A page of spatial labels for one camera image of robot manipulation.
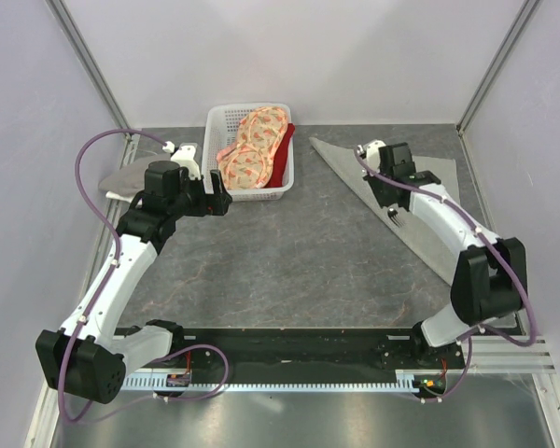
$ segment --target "orange patterned cloth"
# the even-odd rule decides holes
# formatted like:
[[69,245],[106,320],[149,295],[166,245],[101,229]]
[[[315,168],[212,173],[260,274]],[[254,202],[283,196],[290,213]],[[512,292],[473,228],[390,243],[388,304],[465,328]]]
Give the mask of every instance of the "orange patterned cloth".
[[278,106],[259,107],[241,120],[236,141],[216,156],[227,189],[266,186],[287,127],[288,114]]

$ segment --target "white laundry basket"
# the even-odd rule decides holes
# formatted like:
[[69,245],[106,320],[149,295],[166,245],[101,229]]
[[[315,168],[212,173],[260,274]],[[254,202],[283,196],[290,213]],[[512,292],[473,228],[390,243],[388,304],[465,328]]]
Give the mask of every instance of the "white laundry basket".
[[[252,110],[266,105],[277,105],[286,110],[288,122],[291,122],[290,109],[287,105],[278,103],[246,103],[243,105],[219,105],[207,114],[205,124],[205,141],[203,143],[202,173],[204,177],[205,191],[211,193],[212,179],[210,170],[217,169],[216,155],[219,151],[234,142],[239,122]],[[282,187],[277,189],[231,189],[229,193],[235,201],[268,201],[280,199],[285,191],[289,190],[294,183],[294,157],[292,151],[292,139],[288,145],[287,168],[282,177]]]

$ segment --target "white wall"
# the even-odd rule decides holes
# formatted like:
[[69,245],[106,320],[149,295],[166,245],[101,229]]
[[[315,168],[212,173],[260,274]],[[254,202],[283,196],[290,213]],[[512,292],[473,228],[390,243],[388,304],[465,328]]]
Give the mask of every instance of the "white wall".
[[66,0],[134,126],[277,101],[316,123],[456,122],[522,0]]
[[541,2],[468,137],[497,230],[526,245],[529,296],[560,373],[560,0]]
[[[78,301],[98,234],[75,156],[112,127],[46,4],[0,0],[0,448],[23,444],[42,381],[35,339]],[[87,158],[95,199],[121,149],[112,137]]]

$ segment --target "red cloth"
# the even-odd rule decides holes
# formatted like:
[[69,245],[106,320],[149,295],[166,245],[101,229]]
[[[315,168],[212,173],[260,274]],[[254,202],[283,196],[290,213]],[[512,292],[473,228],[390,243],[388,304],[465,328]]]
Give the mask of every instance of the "red cloth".
[[284,134],[284,137],[282,137],[282,142],[280,142],[280,146],[273,156],[272,177],[270,177],[268,185],[265,186],[266,189],[277,189],[278,187],[282,187],[282,177],[284,176],[284,171],[287,168],[288,144],[290,143],[290,139],[292,138],[292,134],[294,134],[294,132],[295,125],[289,123],[287,131]]

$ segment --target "floor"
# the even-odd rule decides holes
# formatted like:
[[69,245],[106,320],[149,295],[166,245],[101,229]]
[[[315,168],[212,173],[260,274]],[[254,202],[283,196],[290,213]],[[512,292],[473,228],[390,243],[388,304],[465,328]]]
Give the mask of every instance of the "floor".
[[[203,144],[203,128],[150,131]],[[279,201],[233,203],[225,217],[182,218],[119,325],[408,327],[442,308],[448,286],[334,174],[310,136],[343,147],[406,141],[414,154],[454,159],[462,205],[482,220],[454,125],[299,126],[293,188]],[[160,151],[142,137],[136,157]]]
[[[121,393],[108,406],[94,406],[88,418],[139,396]],[[444,403],[426,405],[381,393],[233,392],[169,404],[150,399],[97,425],[60,427],[52,447],[553,447],[536,400],[530,377],[522,376],[471,376]]]

